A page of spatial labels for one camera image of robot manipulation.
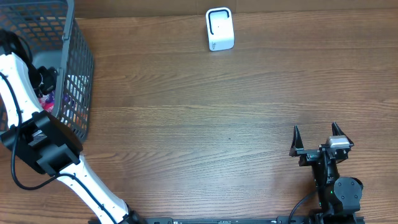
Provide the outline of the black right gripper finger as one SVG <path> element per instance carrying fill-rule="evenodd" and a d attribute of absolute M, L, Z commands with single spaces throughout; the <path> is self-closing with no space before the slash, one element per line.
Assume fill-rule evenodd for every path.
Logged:
<path fill-rule="evenodd" d="M 344 136 L 348 140 L 349 145 L 354 146 L 354 142 L 341 130 L 336 122 L 332 122 L 331 129 L 333 136 Z"/>
<path fill-rule="evenodd" d="M 304 146 L 303 146 L 302 138 L 300 136 L 298 126 L 295 125 L 293 140 L 292 140 L 292 144 L 291 144 L 290 151 L 289 151 L 289 156 L 297 157 L 301 154 L 301 151 L 303 151 L 303 150 L 304 150 Z"/>

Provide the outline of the red purple snack packet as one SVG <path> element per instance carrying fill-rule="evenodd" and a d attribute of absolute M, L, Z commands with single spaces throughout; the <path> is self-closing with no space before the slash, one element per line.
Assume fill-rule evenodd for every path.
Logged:
<path fill-rule="evenodd" d="M 52 91 L 48 95 L 43 95 L 41 98 L 38 98 L 38 101 L 45 111 L 51 113 L 55 104 L 55 92 Z"/>

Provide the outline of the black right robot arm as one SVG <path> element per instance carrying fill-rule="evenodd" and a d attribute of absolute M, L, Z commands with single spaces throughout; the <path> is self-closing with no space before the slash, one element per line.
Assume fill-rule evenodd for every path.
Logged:
<path fill-rule="evenodd" d="M 287 223 L 365 224 L 358 217 L 364 185 L 355 177 L 342 177 L 337 165 L 348 159 L 354 142 L 333 122 L 332 135 L 318 149 L 305 149 L 297 126 L 289 156 L 299 158 L 299 166 L 310 166 L 315 181 L 315 190 L 299 201 L 290 212 Z M 308 199 L 318 196 L 320 208 L 311 210 L 307 216 L 296 217 L 295 212 Z"/>

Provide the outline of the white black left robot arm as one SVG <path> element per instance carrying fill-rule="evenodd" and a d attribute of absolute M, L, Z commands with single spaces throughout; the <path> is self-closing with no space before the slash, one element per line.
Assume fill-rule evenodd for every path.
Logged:
<path fill-rule="evenodd" d="M 33 65 L 28 43 L 1 30 L 1 98 L 8 130 L 1 142 L 12 153 L 11 175 L 24 190 L 38 190 L 57 180 L 67 185 L 97 216 L 98 223 L 144 223 L 145 220 L 107 188 L 82 154 L 75 133 L 40 105 L 39 97 L 56 88 L 55 68 Z M 15 158 L 49 180 L 28 187 L 16 175 Z"/>

